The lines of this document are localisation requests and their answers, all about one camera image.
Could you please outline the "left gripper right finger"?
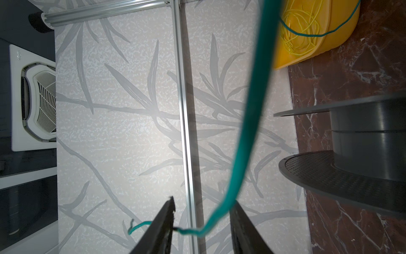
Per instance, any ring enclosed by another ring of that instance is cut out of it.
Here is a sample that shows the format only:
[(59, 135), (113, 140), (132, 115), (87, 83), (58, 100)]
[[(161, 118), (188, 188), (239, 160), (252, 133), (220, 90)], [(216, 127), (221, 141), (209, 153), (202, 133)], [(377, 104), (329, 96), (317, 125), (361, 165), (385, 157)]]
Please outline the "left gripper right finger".
[(235, 254), (274, 254), (265, 243), (239, 202), (229, 211), (232, 245)]

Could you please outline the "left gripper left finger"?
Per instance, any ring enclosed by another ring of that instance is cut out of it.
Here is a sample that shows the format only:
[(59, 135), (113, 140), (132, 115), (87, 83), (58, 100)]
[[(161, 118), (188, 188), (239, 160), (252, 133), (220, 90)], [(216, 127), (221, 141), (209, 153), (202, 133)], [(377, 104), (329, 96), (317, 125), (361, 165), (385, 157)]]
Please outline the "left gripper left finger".
[(169, 254), (176, 206), (173, 197), (163, 205), (130, 254)]

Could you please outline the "grey perforated spool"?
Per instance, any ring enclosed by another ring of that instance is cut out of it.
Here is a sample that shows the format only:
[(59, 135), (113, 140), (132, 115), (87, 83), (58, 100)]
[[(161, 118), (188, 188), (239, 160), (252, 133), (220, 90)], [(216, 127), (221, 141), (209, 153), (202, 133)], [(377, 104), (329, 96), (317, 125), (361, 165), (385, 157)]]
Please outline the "grey perforated spool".
[(303, 188), (381, 215), (406, 217), (406, 94), (397, 92), (280, 112), (329, 113), (332, 150), (279, 163)]

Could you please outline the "ceiling air conditioner unit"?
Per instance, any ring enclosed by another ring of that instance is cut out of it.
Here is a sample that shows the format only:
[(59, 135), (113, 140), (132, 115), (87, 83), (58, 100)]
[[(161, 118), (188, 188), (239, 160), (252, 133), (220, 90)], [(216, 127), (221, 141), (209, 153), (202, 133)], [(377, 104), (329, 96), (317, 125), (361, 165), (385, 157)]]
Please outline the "ceiling air conditioner unit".
[(11, 148), (56, 147), (56, 64), (15, 45), (9, 46), (11, 74)]

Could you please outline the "yellow plastic bin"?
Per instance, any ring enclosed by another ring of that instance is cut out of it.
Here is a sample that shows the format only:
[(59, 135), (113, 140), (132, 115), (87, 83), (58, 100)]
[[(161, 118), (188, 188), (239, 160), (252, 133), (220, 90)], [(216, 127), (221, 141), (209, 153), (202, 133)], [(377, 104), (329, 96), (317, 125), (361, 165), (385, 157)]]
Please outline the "yellow plastic bin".
[(341, 46), (355, 30), (360, 1), (286, 1), (274, 69), (298, 64)]

